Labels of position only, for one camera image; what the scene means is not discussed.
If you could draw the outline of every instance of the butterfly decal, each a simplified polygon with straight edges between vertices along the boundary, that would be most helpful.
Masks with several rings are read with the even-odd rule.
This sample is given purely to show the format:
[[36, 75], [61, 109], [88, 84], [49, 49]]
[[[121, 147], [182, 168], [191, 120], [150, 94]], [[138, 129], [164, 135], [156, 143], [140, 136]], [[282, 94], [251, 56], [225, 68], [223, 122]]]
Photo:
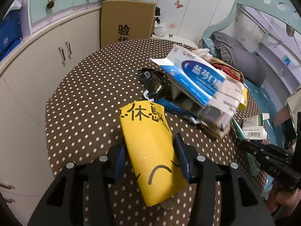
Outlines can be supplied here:
[[179, 4], [179, 0], [177, 0], [175, 2], [175, 6], [177, 7], [177, 9], [181, 8], [181, 7], [184, 7], [183, 5]]

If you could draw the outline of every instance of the polka dot tablecloth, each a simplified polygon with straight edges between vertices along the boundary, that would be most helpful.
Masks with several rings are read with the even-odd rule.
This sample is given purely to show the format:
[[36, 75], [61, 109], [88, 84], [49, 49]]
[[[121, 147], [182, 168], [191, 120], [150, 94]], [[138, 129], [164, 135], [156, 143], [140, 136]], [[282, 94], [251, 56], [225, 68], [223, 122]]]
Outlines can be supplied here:
[[[152, 39], [111, 45], [86, 57], [63, 79], [46, 106], [47, 148], [54, 175], [70, 161], [89, 163], [105, 154], [110, 146], [124, 142], [118, 108], [142, 99], [145, 88], [137, 70], [146, 67], [163, 72], [149, 58], [164, 58], [172, 47], [173, 42]], [[237, 112], [235, 118], [241, 122], [242, 118], [257, 114], [259, 108], [249, 94], [247, 108]], [[233, 128], [217, 140], [174, 114], [165, 112], [165, 116], [172, 132], [180, 132], [185, 143], [213, 162], [225, 165], [237, 162], [251, 177], [258, 192], [262, 191], [267, 175], [264, 172], [256, 177], [250, 175], [246, 155], [237, 150]], [[117, 185], [109, 185], [117, 225], [187, 225], [195, 185], [187, 185], [175, 194], [171, 198], [174, 209], [166, 210], [159, 204], [145, 206], [129, 159], [123, 177]], [[83, 191], [85, 225], [89, 225], [87, 190], [88, 184]], [[214, 225], [219, 225], [221, 193], [217, 182]]]

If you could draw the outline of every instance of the human hand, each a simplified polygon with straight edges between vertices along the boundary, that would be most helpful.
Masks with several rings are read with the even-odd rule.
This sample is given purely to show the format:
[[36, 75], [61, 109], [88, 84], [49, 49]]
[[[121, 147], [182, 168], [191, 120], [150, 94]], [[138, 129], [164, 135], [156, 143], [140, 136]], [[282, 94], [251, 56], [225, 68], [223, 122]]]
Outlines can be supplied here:
[[280, 217], [288, 217], [294, 211], [301, 199], [301, 190], [295, 189], [292, 191], [282, 190], [281, 185], [274, 180], [273, 188], [270, 191], [269, 197], [265, 202], [270, 213], [274, 213], [279, 206], [284, 205], [286, 208]]

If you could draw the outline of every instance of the yellow paper roll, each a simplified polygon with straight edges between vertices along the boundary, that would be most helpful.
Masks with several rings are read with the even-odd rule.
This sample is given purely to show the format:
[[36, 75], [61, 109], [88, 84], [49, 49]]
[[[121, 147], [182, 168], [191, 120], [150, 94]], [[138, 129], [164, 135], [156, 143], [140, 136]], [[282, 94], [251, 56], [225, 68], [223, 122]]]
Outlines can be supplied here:
[[120, 108], [119, 118], [145, 204], [155, 205], [181, 190], [187, 182], [178, 166], [164, 107], [137, 101]]

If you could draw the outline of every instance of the gray pillow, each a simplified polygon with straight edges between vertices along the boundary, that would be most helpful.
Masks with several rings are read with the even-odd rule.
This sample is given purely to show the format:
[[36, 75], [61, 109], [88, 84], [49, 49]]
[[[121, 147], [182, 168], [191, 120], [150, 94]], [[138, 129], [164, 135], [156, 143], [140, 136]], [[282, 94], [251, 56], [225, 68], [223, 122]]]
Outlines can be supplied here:
[[230, 56], [225, 62], [240, 70], [246, 79], [260, 87], [266, 75], [263, 67], [266, 62], [261, 57], [248, 52], [240, 42], [225, 33], [217, 32], [212, 36], [216, 48], [221, 48], [222, 45], [228, 51]]

